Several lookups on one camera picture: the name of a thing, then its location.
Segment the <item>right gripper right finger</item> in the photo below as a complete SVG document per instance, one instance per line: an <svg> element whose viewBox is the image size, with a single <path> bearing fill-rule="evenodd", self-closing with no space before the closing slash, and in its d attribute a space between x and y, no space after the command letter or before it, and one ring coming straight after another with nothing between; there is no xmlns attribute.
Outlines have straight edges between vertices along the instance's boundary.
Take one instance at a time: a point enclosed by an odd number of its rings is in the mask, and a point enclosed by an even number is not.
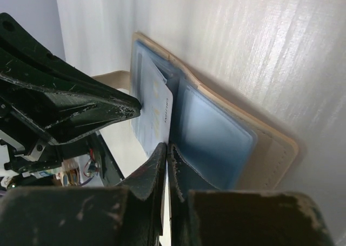
<svg viewBox="0 0 346 246"><path fill-rule="evenodd" d="M169 145L172 245L333 245L315 202L297 192L218 190Z"/></svg>

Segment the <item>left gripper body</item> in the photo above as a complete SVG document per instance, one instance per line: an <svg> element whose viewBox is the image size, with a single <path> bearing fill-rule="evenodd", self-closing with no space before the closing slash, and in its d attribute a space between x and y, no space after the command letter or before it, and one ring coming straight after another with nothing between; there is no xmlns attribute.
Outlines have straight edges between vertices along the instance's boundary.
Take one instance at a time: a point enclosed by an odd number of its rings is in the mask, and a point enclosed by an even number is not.
<svg viewBox="0 0 346 246"><path fill-rule="evenodd" d="M1 95L1 140L8 147L6 171L25 185L72 166L89 155L82 180L98 175L104 185L122 178L99 130L124 120L124 106L91 96L69 94Z"/></svg>

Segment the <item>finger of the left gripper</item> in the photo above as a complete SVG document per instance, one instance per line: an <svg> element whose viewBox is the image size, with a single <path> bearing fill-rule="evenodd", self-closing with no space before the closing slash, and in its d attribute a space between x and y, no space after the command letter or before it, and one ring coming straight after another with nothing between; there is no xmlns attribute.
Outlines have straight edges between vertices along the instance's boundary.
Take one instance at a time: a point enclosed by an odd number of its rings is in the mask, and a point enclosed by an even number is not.
<svg viewBox="0 0 346 246"><path fill-rule="evenodd" d="M138 99L55 56L13 17L1 13L1 99L52 145L72 143L140 115Z"/></svg>

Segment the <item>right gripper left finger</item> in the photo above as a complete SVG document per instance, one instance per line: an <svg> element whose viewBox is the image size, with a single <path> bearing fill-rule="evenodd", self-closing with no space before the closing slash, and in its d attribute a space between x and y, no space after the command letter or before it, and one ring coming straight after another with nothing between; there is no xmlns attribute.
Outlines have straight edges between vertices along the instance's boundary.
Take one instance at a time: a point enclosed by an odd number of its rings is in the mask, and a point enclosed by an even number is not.
<svg viewBox="0 0 346 246"><path fill-rule="evenodd" d="M159 245L167 146L113 187L21 187L1 199L1 245Z"/></svg>

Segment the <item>silver VIP card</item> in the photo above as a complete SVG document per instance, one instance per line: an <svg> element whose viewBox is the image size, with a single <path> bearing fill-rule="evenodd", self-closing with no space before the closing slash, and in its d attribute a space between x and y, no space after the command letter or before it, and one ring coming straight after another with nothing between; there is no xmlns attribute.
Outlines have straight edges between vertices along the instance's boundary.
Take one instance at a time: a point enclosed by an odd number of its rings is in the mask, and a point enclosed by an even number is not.
<svg viewBox="0 0 346 246"><path fill-rule="evenodd" d="M131 126L145 154L150 156L158 143L169 141L173 96L149 55L138 52L131 65L130 93L142 106Z"/></svg>

